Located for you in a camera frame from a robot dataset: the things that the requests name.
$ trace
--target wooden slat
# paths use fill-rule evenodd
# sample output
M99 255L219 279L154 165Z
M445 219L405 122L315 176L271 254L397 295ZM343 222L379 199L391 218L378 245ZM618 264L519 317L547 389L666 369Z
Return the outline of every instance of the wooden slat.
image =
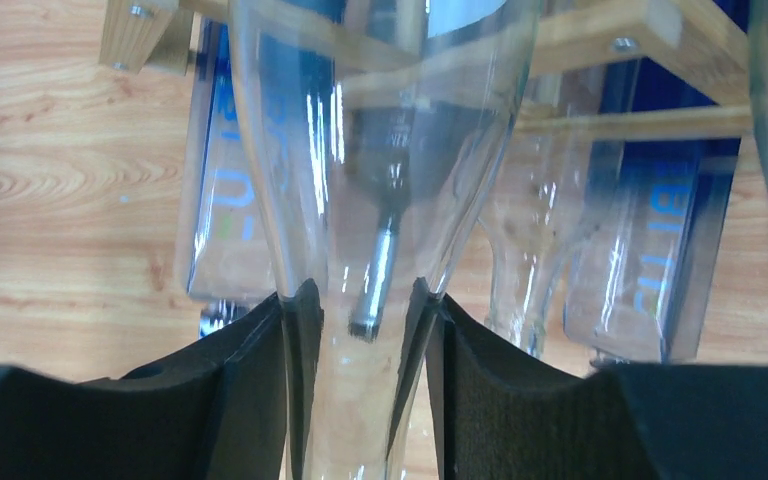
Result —
M366 31L372 10L372 0L348 0L343 13L343 25L352 32Z
M145 15L137 15L135 8ZM108 0L99 63L139 72L178 10L176 0Z
M181 0L181 8L200 13L217 22L228 23L228 0Z
M545 11L543 13L543 17L541 18L540 22L543 24L546 21L547 17L558 15L561 13L568 13L572 9L580 9L580 8L586 8L591 6L587 2L583 0L576 0L572 3L566 2L566 1L553 1L553 2L546 2L545 5ZM538 106L553 106L553 109L557 110L555 106L559 105L561 101L561 95L564 91L562 88L565 84L569 84L570 82L564 82L565 78L569 78L569 76L565 77L564 73L553 73L553 74L546 74L546 75L530 75L531 78L529 78L529 85L526 85L526 93L525 98L528 98L529 95L531 95L531 100L538 105L526 105L525 102L523 102L522 107L520 108L520 115L527 115L530 117L539 117L543 113L548 113L548 110L546 109L538 109L535 111L534 107ZM547 117L557 117L560 116L559 114L555 115L547 115L544 116L544 118Z
M298 43L305 49L337 59L342 67L362 71L394 70L413 65L416 55L388 45L308 9L280 0L251 2L252 13L261 16L264 30L278 40Z
M678 44L646 41L652 60L722 105L749 101L749 42L713 0L661 0L681 18Z
M186 75L190 62L193 12L179 9L149 55L146 65L162 72Z
M537 29L531 76L643 56L642 51L616 52L611 49L611 44L617 37L635 33L648 37L658 35L653 32L672 32L680 28L677 23L666 28L655 28L661 20L650 18L647 4L648 0L605 0L586 8L544 18Z
M415 88L416 101L420 105L429 99L438 99L474 108L509 108L507 92L512 87L505 82L514 81L518 72L503 69L518 69L517 66L523 65L524 57L529 52L507 49L508 58L497 59L498 69L493 85L487 84L487 58L497 53L499 45L531 41L533 22L533 19L523 18L495 35L444 50L406 68L346 77L341 82L343 105L348 109L399 105L403 102L400 92ZM490 93L485 98L482 92Z
M752 131L748 105L713 106L656 112L534 119L520 114L515 135L570 132L594 140L694 140L737 138Z

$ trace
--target wooden frame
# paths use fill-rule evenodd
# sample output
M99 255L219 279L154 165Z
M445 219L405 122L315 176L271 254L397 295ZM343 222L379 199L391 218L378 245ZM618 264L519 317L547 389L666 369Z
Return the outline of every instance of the wooden frame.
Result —
M282 0L257 5L274 34L292 33L370 74L416 64L405 51L377 56L390 59L387 65L372 64L375 56L363 52L392 47ZM563 129L599 139L657 140L740 137L751 130L748 40L713 0L577 0L576 6L540 21L532 76L648 57L718 106L553 118L545 105L524 105L518 133ZM228 0L108 0L100 63L134 73L149 66L185 74L193 12L227 22Z

